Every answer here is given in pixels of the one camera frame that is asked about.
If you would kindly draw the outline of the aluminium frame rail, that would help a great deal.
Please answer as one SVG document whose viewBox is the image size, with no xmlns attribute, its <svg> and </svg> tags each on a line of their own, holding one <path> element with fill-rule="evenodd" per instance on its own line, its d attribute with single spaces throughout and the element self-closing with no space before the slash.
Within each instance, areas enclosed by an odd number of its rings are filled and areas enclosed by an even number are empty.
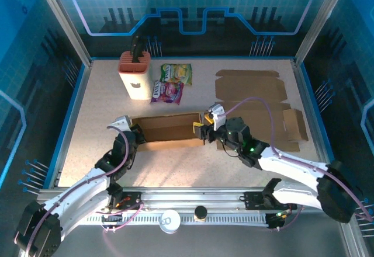
<svg viewBox="0 0 374 257">
<path fill-rule="evenodd" d="M 217 189 L 217 188 L 147 188 L 126 187 L 120 188 L 129 191 L 141 192 L 141 203 L 150 210 L 156 209 L 192 209 L 197 206 L 205 206 L 207 209 L 233 210 L 245 209 L 245 204 L 239 200 L 244 192 L 262 192 L 263 195 L 272 195 L 283 204 L 297 204 L 320 210 L 331 210 L 334 214 L 340 210 L 347 210 L 354 206 L 353 200 L 338 187 L 332 189 L 320 188 L 314 191 L 307 186 L 286 181 L 277 182 L 275 185 L 263 189 Z M 111 194 L 118 190 L 103 191 L 95 195 L 100 199 L 108 198 L 101 207 L 107 210 Z"/>
</svg>

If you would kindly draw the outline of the black round knob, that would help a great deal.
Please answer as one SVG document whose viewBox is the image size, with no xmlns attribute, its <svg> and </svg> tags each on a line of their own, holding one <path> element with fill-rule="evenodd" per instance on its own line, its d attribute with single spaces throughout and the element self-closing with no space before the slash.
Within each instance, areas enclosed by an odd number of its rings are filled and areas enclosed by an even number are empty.
<svg viewBox="0 0 374 257">
<path fill-rule="evenodd" d="M 207 208 L 205 206 L 197 206 L 194 211 L 195 221 L 205 221 L 207 217 Z"/>
</svg>

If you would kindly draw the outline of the brown cardboard box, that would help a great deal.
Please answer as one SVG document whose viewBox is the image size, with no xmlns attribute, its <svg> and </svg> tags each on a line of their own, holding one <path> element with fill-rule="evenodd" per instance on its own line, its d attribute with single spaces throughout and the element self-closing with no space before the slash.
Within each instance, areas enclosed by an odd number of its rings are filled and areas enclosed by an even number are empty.
<svg viewBox="0 0 374 257">
<path fill-rule="evenodd" d="M 133 118 L 132 124 L 138 124 L 143 131 L 145 143 L 139 151 L 161 151 L 174 148 L 192 148 L 204 145 L 193 132 L 194 122 L 202 121 L 202 114 L 180 113 L 168 116 L 148 116 Z"/>
<path fill-rule="evenodd" d="M 229 111 L 249 97 L 261 98 L 265 105 L 251 100 L 227 115 L 241 117 L 254 138 L 271 142 L 271 121 L 274 122 L 274 145 L 284 152 L 299 152 L 300 143 L 308 141 L 303 114 L 288 101 L 285 83 L 274 70 L 220 70 L 216 73 L 216 98 Z"/>
</svg>

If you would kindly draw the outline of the cream knife block orange top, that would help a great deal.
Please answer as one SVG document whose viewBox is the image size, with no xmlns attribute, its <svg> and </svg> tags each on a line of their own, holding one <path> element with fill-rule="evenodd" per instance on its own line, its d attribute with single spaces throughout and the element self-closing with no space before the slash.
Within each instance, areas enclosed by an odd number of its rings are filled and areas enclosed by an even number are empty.
<svg viewBox="0 0 374 257">
<path fill-rule="evenodd" d="M 132 62 L 130 51 L 121 54 L 118 66 L 120 78 L 133 100 L 150 100 L 153 95 L 154 82 L 150 71 L 150 53 L 143 51 L 139 62 Z"/>
</svg>

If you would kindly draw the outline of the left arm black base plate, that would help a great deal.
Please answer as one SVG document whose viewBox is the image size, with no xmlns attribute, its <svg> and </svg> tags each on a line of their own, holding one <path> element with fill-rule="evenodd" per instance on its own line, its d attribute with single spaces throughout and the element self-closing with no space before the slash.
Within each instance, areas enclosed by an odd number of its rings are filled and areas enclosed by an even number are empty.
<svg viewBox="0 0 374 257">
<path fill-rule="evenodd" d="M 111 194 L 109 204 L 106 206 L 109 210 L 125 210 L 130 207 L 139 208 L 141 203 L 141 192 L 120 189 Z"/>
</svg>

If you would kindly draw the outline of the yellow green candy bag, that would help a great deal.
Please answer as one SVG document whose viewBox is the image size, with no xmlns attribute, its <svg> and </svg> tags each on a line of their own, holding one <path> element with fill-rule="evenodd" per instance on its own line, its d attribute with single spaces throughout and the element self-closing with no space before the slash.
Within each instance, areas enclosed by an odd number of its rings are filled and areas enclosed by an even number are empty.
<svg viewBox="0 0 374 257">
<path fill-rule="evenodd" d="M 191 64 L 163 64 L 161 66 L 161 82 L 181 82 L 192 85 Z"/>
</svg>

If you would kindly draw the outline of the purple candy bag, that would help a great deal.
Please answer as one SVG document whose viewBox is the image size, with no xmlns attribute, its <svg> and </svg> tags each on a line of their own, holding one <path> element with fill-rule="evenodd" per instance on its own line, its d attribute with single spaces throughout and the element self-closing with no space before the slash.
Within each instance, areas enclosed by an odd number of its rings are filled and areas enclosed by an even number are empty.
<svg viewBox="0 0 374 257">
<path fill-rule="evenodd" d="M 182 82 L 156 81 L 151 103 L 164 102 L 180 104 L 184 84 Z"/>
</svg>

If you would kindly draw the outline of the white round lid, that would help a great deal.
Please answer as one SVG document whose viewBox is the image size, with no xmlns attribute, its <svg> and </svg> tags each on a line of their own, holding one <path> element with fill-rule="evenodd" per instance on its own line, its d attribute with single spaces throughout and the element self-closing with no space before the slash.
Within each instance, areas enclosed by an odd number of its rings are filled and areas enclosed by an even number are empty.
<svg viewBox="0 0 374 257">
<path fill-rule="evenodd" d="M 174 234 L 181 225 L 181 216 L 175 210 L 166 210 L 160 216 L 160 229 L 167 234 Z"/>
</svg>

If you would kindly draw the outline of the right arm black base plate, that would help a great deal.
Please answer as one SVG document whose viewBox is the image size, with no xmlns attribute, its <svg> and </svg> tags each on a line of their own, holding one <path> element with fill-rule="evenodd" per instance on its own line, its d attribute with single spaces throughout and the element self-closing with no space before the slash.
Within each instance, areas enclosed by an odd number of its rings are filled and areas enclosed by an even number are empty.
<svg viewBox="0 0 374 257">
<path fill-rule="evenodd" d="M 296 210 L 296 204 L 283 204 L 272 195 L 263 195 L 262 192 L 244 192 L 239 200 L 245 204 L 246 210 Z"/>
</svg>

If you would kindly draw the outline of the aluminium frame post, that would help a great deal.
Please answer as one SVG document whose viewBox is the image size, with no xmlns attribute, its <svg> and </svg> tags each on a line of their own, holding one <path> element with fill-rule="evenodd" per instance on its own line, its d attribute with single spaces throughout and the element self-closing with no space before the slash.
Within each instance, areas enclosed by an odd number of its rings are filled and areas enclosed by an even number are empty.
<svg viewBox="0 0 374 257">
<path fill-rule="evenodd" d="M 296 55 L 295 55 L 295 66 L 301 66 L 302 62 L 308 55 L 310 49 L 318 38 L 322 28 L 324 27 L 327 20 L 330 18 L 338 0 L 324 0 L 310 26 L 307 34 L 305 35 Z"/>
<path fill-rule="evenodd" d="M 73 46 L 75 52 L 78 54 L 82 63 L 86 67 L 91 66 L 91 56 L 86 49 L 84 42 L 82 41 L 77 29 L 75 28 L 71 18 L 69 17 L 65 7 L 61 0 L 46 0 L 49 7 L 51 8 L 54 16 L 58 20 L 63 31 L 67 35 L 71 45 Z"/>
</svg>

